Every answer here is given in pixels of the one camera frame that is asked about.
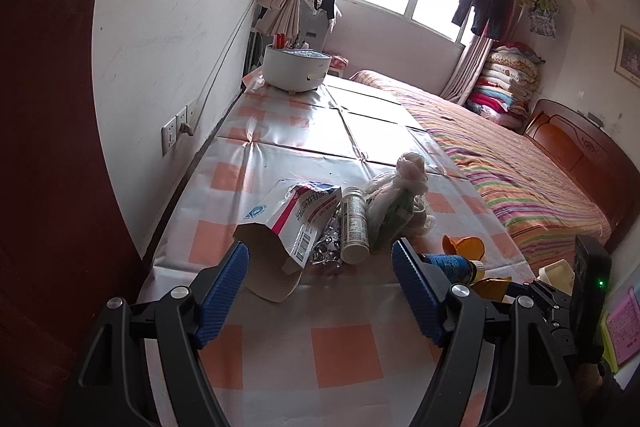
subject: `checkered tablecloth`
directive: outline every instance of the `checkered tablecloth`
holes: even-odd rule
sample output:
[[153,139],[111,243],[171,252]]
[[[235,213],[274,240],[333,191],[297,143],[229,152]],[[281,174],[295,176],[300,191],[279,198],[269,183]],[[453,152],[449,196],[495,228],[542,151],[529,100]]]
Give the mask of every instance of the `checkered tablecloth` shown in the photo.
[[[492,212],[391,95],[328,77],[289,96],[254,78],[191,177],[162,236],[140,301],[158,299],[216,265],[242,216],[281,178],[362,185],[401,153],[428,165],[431,232],[417,251],[441,253],[443,234],[484,240],[488,274],[533,274]],[[157,344],[147,341],[162,425],[175,418]],[[492,350],[482,352],[464,425],[481,412]],[[421,336],[387,255],[329,275],[309,266],[281,304],[241,289],[220,336],[200,352],[232,427],[406,427],[440,356]]]

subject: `curtain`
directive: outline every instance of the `curtain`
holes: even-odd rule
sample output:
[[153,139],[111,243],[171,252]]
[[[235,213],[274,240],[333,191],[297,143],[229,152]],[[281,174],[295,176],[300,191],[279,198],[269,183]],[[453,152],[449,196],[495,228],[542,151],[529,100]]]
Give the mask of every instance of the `curtain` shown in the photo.
[[442,98],[458,105],[463,105],[466,102],[471,90],[476,85],[476,80],[480,76],[493,44],[494,41],[485,36],[474,36],[471,44],[462,53],[449,83],[440,94]]
[[[526,8],[526,0],[510,0],[511,5],[505,21],[501,40],[508,41],[513,36],[516,26],[522,17],[522,13]],[[484,35],[482,37],[474,36],[471,44],[469,44],[463,52],[456,69],[453,71],[449,83],[445,86],[440,97],[449,102],[463,105],[471,94],[472,89],[476,85],[476,80],[484,68],[484,63],[491,52],[494,45],[493,40],[488,39]]]
[[267,8],[255,29],[264,35],[284,33],[287,39],[298,34],[300,0],[258,0],[258,4]]

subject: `blue gripper pad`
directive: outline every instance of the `blue gripper pad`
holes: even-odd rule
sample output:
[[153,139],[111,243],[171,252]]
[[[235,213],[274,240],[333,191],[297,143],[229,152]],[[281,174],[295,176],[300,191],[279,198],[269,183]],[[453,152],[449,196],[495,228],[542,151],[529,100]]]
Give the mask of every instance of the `blue gripper pad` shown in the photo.
[[423,273],[400,241],[393,244],[391,262],[420,332],[438,347],[444,347],[448,337],[442,326],[446,318],[444,303],[436,299]]
[[236,299],[242,281],[249,271],[249,251],[238,243],[220,268],[209,293],[200,307],[198,329],[193,334],[197,349],[202,349],[209,341],[217,338]]

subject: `electrical outlet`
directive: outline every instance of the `electrical outlet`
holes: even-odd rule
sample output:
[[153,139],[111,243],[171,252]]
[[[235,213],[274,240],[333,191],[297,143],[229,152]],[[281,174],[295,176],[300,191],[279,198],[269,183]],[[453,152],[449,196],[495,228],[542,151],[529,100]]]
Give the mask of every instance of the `electrical outlet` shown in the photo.
[[176,129],[178,130],[178,136],[180,136],[180,134],[182,134],[182,131],[180,131],[180,125],[183,123],[187,123],[187,106],[185,105],[180,112],[175,115],[175,125],[176,125]]
[[169,149],[175,145],[178,137],[177,120],[173,117],[162,127],[162,156],[169,152]]
[[196,106],[198,104],[198,100],[194,100],[193,102],[187,105],[187,123],[193,127],[195,130],[196,127]]

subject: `white wall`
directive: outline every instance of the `white wall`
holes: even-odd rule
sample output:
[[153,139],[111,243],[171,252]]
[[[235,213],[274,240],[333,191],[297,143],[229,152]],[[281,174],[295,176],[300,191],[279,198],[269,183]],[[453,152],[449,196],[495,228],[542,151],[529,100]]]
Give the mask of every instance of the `white wall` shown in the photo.
[[[575,13],[572,22],[561,18],[558,41],[531,41],[547,60],[543,96],[598,115],[605,130],[640,166],[640,89],[614,73],[620,25],[640,31],[640,0],[562,2],[565,10]],[[639,223],[612,259],[615,290],[640,264]]]
[[374,70],[440,94],[463,47],[417,24],[377,8],[337,0],[342,17],[324,49],[349,59],[346,76]]
[[162,157],[161,127],[198,97],[251,2],[96,0],[93,73],[100,139],[140,255],[193,155],[239,92],[250,20],[228,52],[196,136],[181,136]]

